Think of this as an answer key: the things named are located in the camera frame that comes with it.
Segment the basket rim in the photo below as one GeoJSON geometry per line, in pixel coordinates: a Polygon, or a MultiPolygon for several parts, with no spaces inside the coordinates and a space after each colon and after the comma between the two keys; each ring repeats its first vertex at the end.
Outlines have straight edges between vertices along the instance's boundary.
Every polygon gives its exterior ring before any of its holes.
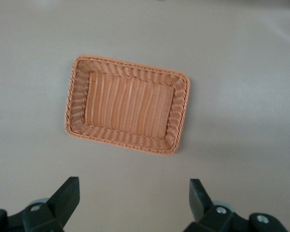
{"type": "Polygon", "coordinates": [[[69,91],[68,91],[68,99],[67,99],[67,105],[66,105],[66,112],[65,112],[65,130],[66,132],[77,138],[82,138],[90,141],[98,141],[102,142],[105,144],[111,144],[111,145],[118,145],[121,147],[126,147],[134,150],[141,150],[144,152],[149,152],[153,154],[160,154],[160,155],[171,155],[176,152],[176,150],[179,147],[179,142],[180,142],[180,137],[182,134],[182,129],[183,129],[183,124],[185,120],[185,114],[186,114],[186,109],[187,109],[187,103],[188,103],[188,97],[189,97],[189,89],[190,89],[190,80],[188,76],[179,71],[175,70],[170,70],[170,69],[165,69],[165,68],[160,68],[160,67],[155,67],[155,66],[150,66],[150,65],[143,65],[135,62],[130,62],[130,61],[124,61],[124,60],[118,60],[118,59],[113,59],[113,58],[105,58],[102,56],[94,56],[94,55],[79,55],[76,57],[76,59],[73,62],[72,65],[72,73],[71,73],[71,79],[70,79],[70,85],[69,85],[69,91]],[[133,145],[130,143],[123,143],[119,141],[114,141],[114,140],[109,140],[109,139],[104,139],[104,138],[92,138],[90,136],[74,132],[72,129],[71,125],[71,106],[72,106],[72,97],[73,97],[73,90],[74,90],[74,83],[76,79],[76,70],[77,70],[77,65],[80,61],[101,61],[101,62],[111,62],[114,63],[118,66],[124,66],[124,67],[129,67],[129,68],[138,68],[142,70],[148,70],[152,72],[159,72],[159,73],[166,73],[166,74],[171,74],[177,76],[179,79],[181,79],[184,82],[184,100],[181,103],[182,104],[182,109],[180,111],[180,116],[179,118],[179,123],[177,124],[176,128],[176,136],[173,144],[170,146],[169,149],[154,149],[150,147],[143,147],[143,146],[138,146],[138,145],[133,145]]]}

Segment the screw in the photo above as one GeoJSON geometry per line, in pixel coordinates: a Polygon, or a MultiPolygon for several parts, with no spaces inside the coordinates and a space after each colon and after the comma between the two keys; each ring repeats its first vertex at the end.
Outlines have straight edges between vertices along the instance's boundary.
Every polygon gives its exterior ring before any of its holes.
{"type": "Polygon", "coordinates": [[[216,211],[220,214],[226,214],[227,210],[223,207],[217,207],[216,211]]]}
{"type": "Polygon", "coordinates": [[[265,216],[263,216],[263,215],[258,215],[258,216],[257,216],[257,220],[258,220],[259,222],[261,222],[261,223],[265,223],[265,224],[267,224],[267,223],[270,222],[269,219],[267,219],[267,217],[265,217],[265,216]]]}
{"type": "Polygon", "coordinates": [[[38,205],[35,205],[35,206],[33,206],[33,207],[30,209],[30,211],[31,211],[31,212],[33,212],[33,211],[37,211],[37,210],[39,210],[39,209],[40,209],[40,207],[41,207],[41,205],[40,205],[40,204],[38,204],[38,205]]]}

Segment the rectangular basket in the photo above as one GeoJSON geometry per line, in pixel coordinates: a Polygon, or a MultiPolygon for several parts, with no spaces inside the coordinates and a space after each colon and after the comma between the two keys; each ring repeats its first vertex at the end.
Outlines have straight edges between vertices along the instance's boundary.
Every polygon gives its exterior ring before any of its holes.
{"type": "Polygon", "coordinates": [[[81,55],[72,66],[65,129],[82,139],[171,155],[189,86],[181,72],[81,55]]]}

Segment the beige surface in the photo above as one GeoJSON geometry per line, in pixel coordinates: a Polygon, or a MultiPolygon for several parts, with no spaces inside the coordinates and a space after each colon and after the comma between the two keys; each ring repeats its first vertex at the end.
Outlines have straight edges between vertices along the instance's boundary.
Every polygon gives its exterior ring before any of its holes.
{"type": "Polygon", "coordinates": [[[67,232],[179,232],[189,179],[290,231],[290,2],[0,0],[0,208],[80,177],[67,232]],[[71,66],[95,54],[191,80],[182,141],[161,157],[64,130],[71,66]]]}

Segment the woven pattern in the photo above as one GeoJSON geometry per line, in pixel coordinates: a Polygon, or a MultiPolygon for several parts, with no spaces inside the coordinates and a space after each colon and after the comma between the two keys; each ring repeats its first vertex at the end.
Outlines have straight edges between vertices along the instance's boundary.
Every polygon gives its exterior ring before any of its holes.
{"type": "Polygon", "coordinates": [[[65,129],[83,139],[170,155],[179,145],[189,85],[181,72],[79,56],[65,129]]]}

